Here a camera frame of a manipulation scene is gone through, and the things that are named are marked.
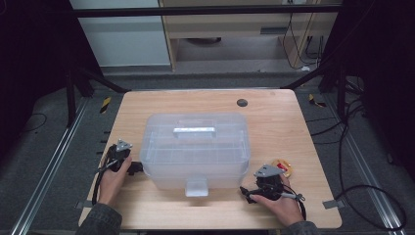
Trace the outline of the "black horizontal frame bar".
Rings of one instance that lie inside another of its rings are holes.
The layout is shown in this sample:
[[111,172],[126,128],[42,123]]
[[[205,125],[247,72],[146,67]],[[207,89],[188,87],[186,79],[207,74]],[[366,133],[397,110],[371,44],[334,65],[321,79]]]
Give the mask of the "black horizontal frame bar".
[[329,5],[250,5],[250,6],[200,6],[164,8],[123,8],[71,10],[77,18],[152,17],[152,16],[201,16],[240,14],[334,13],[342,4]]

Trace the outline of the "person's left hand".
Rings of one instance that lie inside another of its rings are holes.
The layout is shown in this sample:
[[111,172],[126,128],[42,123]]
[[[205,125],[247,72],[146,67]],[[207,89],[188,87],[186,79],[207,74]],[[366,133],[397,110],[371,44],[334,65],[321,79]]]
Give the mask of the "person's left hand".
[[127,157],[117,172],[108,170],[104,173],[99,187],[98,203],[110,207],[115,205],[117,195],[123,185],[131,163],[132,158]]

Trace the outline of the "person's right hand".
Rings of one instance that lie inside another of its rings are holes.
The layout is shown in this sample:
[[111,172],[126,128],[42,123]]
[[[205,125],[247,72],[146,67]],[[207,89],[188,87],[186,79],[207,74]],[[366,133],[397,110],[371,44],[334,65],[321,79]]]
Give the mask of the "person's right hand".
[[298,202],[287,197],[280,197],[277,201],[269,200],[263,196],[257,195],[258,204],[269,209],[284,226],[303,221]]

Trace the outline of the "clear plastic storage box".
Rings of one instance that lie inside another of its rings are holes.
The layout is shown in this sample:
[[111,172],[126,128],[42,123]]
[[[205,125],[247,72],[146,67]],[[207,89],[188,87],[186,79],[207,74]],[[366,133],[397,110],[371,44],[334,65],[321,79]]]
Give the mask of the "clear plastic storage box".
[[205,197],[210,189],[237,188],[250,167],[246,118],[239,113],[152,115],[139,157],[160,189]]

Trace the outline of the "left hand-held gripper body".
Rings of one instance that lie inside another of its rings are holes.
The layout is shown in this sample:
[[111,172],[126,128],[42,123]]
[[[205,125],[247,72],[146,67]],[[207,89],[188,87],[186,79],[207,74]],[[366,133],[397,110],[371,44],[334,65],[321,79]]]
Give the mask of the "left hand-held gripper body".
[[132,145],[121,139],[118,139],[107,152],[107,168],[112,171],[118,171],[124,160],[129,156]]

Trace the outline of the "white cabinet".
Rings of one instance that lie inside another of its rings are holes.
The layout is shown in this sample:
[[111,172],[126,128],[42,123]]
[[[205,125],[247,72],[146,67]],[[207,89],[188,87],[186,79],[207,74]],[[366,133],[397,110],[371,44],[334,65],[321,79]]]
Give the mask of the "white cabinet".
[[[157,8],[158,0],[70,0],[75,10]],[[161,17],[80,18],[102,68],[169,66]]]

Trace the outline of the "dark curtain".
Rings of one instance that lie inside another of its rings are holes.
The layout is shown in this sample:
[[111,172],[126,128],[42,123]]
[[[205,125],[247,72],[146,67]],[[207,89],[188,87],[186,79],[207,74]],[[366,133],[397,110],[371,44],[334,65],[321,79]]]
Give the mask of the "dark curtain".
[[66,86],[52,39],[31,11],[67,11],[70,0],[0,0],[0,160],[7,157],[40,97]]
[[365,85],[393,158],[415,180],[415,0],[341,0],[323,54]]

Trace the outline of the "light wooden desk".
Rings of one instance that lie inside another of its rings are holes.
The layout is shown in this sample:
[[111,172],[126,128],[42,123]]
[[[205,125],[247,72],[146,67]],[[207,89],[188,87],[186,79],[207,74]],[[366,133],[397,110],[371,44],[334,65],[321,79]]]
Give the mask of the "light wooden desk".
[[[249,5],[329,5],[342,0],[158,0],[162,7],[249,6]],[[304,62],[302,52],[309,37],[328,36],[337,13],[287,13],[165,16],[169,39],[276,35],[291,66]]]

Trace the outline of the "aluminium floor rail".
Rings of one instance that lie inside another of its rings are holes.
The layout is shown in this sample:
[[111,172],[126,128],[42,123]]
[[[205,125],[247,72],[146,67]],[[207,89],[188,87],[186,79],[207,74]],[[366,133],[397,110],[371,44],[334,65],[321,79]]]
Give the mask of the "aluminium floor rail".
[[78,129],[84,114],[86,107],[89,103],[88,98],[81,98],[79,106],[75,110],[75,118],[73,123],[69,125],[58,146],[56,147],[51,160],[46,166],[40,180],[38,181],[35,190],[33,191],[30,199],[23,209],[20,217],[11,229],[10,235],[26,235],[33,220],[35,219],[40,206],[42,205],[44,198],[53,182],[55,175],[64,159],[69,145],[74,137],[76,130]]
[[[399,219],[398,214],[395,212],[392,206],[392,202],[395,202],[399,206],[399,201],[397,201],[393,196],[391,196],[387,191],[381,188],[380,183],[377,178],[374,176],[370,167],[364,160],[360,150],[357,147],[355,139],[351,134],[348,133],[348,118],[351,114],[351,111],[346,111],[346,118],[341,119],[337,114],[337,108],[335,107],[335,101],[333,98],[327,98],[327,104],[331,112],[334,115],[334,118],[340,123],[341,138],[339,141],[339,179],[341,185],[341,193],[337,198],[343,198],[344,202],[364,221],[371,224],[378,229],[388,232],[390,235],[407,235],[404,230],[404,226],[407,222],[406,212],[403,208],[399,208],[402,219]],[[357,169],[358,174],[363,180],[362,184],[352,185],[350,187],[345,187],[344,176],[343,176],[343,148],[346,148],[348,155],[354,162],[354,167]],[[361,211],[357,209],[351,202],[349,196],[347,195],[354,190],[365,190],[371,198],[371,202],[374,205],[380,220],[381,224],[377,224],[373,219],[368,216],[365,216]]]

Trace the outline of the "yellow and black tape strip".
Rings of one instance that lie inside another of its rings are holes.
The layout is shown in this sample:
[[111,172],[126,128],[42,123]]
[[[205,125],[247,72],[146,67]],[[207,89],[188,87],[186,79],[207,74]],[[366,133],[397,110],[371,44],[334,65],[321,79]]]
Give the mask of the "yellow and black tape strip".
[[324,102],[317,102],[312,94],[308,94],[309,104],[315,105],[320,108],[325,108],[327,105]]
[[103,104],[102,104],[101,109],[100,109],[100,114],[104,114],[106,112],[111,100],[112,100],[112,97],[106,97],[104,99]]

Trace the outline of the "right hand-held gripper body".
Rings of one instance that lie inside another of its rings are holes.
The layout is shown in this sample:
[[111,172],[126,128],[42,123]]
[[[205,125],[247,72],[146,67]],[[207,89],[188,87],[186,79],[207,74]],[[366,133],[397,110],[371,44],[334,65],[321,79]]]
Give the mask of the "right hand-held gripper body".
[[282,173],[284,173],[283,169],[270,164],[264,164],[254,173],[256,185],[258,186],[254,194],[269,200],[278,200],[284,190],[281,180]]

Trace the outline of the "black metal stand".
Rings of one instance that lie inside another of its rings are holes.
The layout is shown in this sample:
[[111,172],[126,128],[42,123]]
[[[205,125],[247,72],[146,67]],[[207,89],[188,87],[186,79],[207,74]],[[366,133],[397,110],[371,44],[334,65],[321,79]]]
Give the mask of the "black metal stand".
[[120,87],[109,80],[105,79],[102,75],[99,75],[91,70],[85,68],[76,68],[65,72],[65,81],[67,89],[67,104],[68,104],[68,124],[70,127],[74,124],[76,118],[76,104],[74,88],[77,88],[82,97],[91,97],[94,94],[94,88],[89,80],[95,80],[100,84],[110,88],[117,93],[129,92],[129,89]]
[[319,90],[323,93],[329,92],[337,87],[337,114],[341,119],[346,118],[346,68],[341,63],[326,62],[319,68],[309,72],[300,79],[282,86],[282,89],[295,90],[311,79],[321,76]]

